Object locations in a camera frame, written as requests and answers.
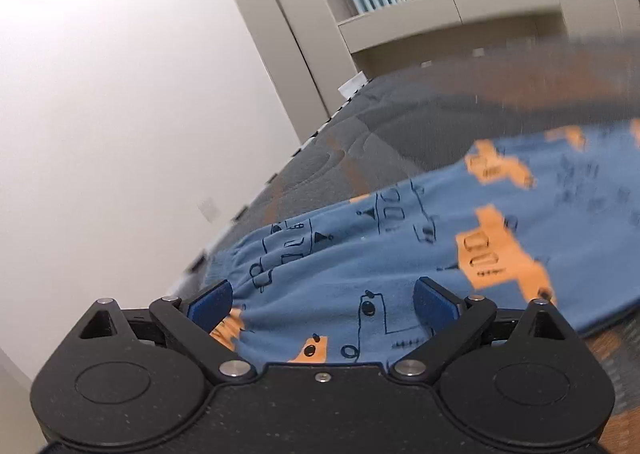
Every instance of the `garment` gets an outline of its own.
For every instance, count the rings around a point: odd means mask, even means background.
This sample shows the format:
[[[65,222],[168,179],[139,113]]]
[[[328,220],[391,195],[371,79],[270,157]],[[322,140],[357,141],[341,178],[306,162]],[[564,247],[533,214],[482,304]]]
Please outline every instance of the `garment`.
[[[578,330],[640,296],[640,121],[481,140],[460,162],[252,232],[212,260],[212,335],[267,362],[381,362],[428,340],[418,278],[499,307],[552,297]]]

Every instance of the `beige cabinet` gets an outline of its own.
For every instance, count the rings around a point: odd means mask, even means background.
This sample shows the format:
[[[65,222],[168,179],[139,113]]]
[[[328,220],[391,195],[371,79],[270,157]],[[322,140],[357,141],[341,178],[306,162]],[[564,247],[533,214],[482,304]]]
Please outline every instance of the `beige cabinet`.
[[[300,140],[344,102],[356,67],[326,0],[236,0]]]

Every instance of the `screw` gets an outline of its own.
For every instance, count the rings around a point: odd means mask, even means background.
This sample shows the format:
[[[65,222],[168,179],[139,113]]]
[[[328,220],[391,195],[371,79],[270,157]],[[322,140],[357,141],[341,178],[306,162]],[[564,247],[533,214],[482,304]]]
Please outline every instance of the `screw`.
[[[400,360],[394,365],[394,369],[402,376],[419,376],[427,370],[427,366],[420,360]]]
[[[227,360],[222,362],[218,368],[220,373],[231,378],[237,378],[238,376],[245,376],[251,371],[251,364],[244,360]]]
[[[329,373],[318,373],[318,374],[316,374],[316,382],[320,382],[321,384],[324,384],[325,382],[328,382],[329,380],[331,380],[331,375]]]

